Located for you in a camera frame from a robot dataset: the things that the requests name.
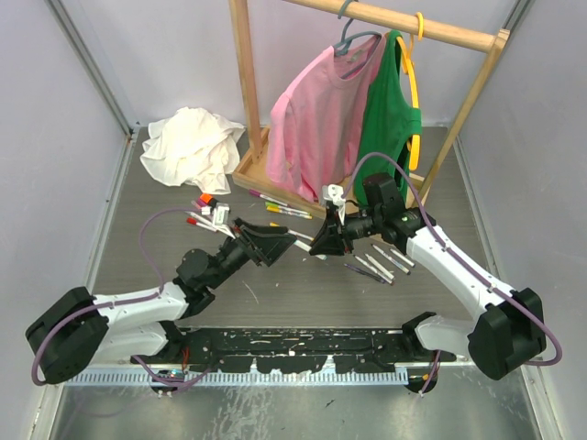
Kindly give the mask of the teal cap marker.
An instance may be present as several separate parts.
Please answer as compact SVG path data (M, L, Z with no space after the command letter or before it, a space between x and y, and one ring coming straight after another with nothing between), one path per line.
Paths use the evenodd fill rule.
M306 252L308 255L311 255L311 253L310 253L311 247L310 247L308 244L304 243L304 242L303 242L303 241L301 241L301 240L296 240L296 241L294 242L294 244L295 244L295 245L296 245L298 248L300 248L300 249L302 249L304 252ZM316 258L317 258L317 259L321 259L321 260L326 260L326 259L327 259L327 256L326 256L326 255L321 255L321 254L316 254Z

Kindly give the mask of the grey cap marker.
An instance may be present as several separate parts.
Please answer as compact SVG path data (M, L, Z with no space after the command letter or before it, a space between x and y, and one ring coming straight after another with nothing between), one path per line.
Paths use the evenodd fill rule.
M372 266L375 267L383 275L383 277L385 277L389 281L394 280L393 273L386 269L377 259L369 255L368 253L365 253L365 257L370 262L370 264L372 264Z

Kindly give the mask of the blue cap marker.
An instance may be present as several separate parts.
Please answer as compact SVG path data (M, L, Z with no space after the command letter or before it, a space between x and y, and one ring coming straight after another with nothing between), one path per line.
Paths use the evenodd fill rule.
M394 266L401 270L404 274L406 275L410 275L411 274L411 270L408 269L404 264L400 263L398 260L396 260L395 258L391 257L388 253L386 253L382 248L371 244L371 247L373 249L375 249L382 257L384 257L385 259L387 259L388 261L390 261L392 264L394 264Z

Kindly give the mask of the white marker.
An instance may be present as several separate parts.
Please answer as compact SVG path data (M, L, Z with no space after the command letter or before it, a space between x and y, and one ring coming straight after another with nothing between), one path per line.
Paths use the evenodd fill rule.
M390 251L399 259L401 259L406 265L408 265L411 268L415 267L415 263L410 260L408 257L406 257L405 255L403 255L399 250L390 247Z

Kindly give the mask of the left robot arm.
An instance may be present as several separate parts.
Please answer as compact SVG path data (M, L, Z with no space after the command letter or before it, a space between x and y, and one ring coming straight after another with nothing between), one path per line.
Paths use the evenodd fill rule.
M283 226L234 222L236 234L217 253L188 250L173 280L150 290L92 295L84 286L64 293L26 330L35 385L63 383L97 360L139 356L172 363L183 354L175 322L201 313L213 291L248 262L274 264L296 241Z

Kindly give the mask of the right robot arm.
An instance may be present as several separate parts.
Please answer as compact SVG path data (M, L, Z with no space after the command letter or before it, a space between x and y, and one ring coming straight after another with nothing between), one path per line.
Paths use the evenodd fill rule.
M366 178L367 204L346 214L343 188L322 189L325 222L311 244L312 254L343 256L354 241L380 236L432 273L456 296L470 319L423 313L404 325L402 348L414 361L434 350L470 358L488 378L499 380L545 351L544 315L539 296L517 291L496 279L455 246L442 228L419 208L406 208L387 173Z

